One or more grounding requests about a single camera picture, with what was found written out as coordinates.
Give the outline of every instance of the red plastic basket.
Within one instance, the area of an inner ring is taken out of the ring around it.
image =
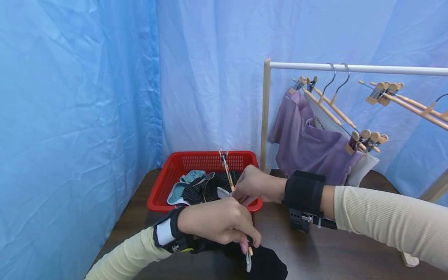
[[[255,154],[251,151],[229,151],[226,162],[230,170],[242,172],[246,166],[252,164],[258,167]],[[182,175],[191,170],[205,170],[209,172],[224,172],[218,151],[203,152],[177,152],[168,157],[157,177],[146,205],[151,211],[169,212],[174,206],[167,203],[167,198],[172,186],[179,181]],[[258,198],[247,209],[256,212],[263,206],[263,201]]]

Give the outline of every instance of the wooden table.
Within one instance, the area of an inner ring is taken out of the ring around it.
[[[146,200],[158,173],[155,170],[147,174],[99,257],[156,219],[158,214],[148,211]],[[390,183],[375,172],[369,173],[362,184],[394,191]],[[288,210],[281,205],[265,203],[262,210],[254,215],[254,222],[263,236],[262,245],[273,249],[287,265],[289,280],[448,279],[448,273],[427,263],[416,268],[405,267],[396,249],[366,236],[315,226],[310,234],[292,231]],[[159,263],[150,264],[135,279],[227,280],[246,277],[244,264],[226,259],[218,252],[204,252],[198,255],[174,254]]]

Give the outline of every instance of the ribbed sleeve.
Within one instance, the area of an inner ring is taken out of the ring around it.
[[[171,254],[154,245],[153,228],[147,228],[126,239],[104,255],[89,271],[85,280],[131,280],[151,262]]]
[[[339,229],[367,235],[448,270],[448,208],[377,190],[337,186]]]

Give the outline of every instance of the black wrist strap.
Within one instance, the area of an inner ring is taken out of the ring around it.
[[[283,205],[289,208],[292,229],[310,230],[310,224],[337,229],[336,223],[325,219],[320,210],[326,177],[304,171],[296,171],[286,181]]]
[[[177,226],[179,214],[185,207],[177,207],[171,210],[167,215],[156,222],[154,227],[153,239],[156,247],[164,248],[170,253],[182,251],[188,248],[188,240],[193,237],[181,233]]]
[[[286,181],[282,204],[294,210],[322,215],[320,201],[326,180],[325,176],[297,170]]]

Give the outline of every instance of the black striped clothing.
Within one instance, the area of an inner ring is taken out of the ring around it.
[[[230,171],[230,176],[233,183],[236,184],[241,176],[241,172]],[[182,196],[191,205],[214,201],[219,199],[218,187],[232,192],[226,172],[211,172],[206,176],[196,178],[185,187]]]

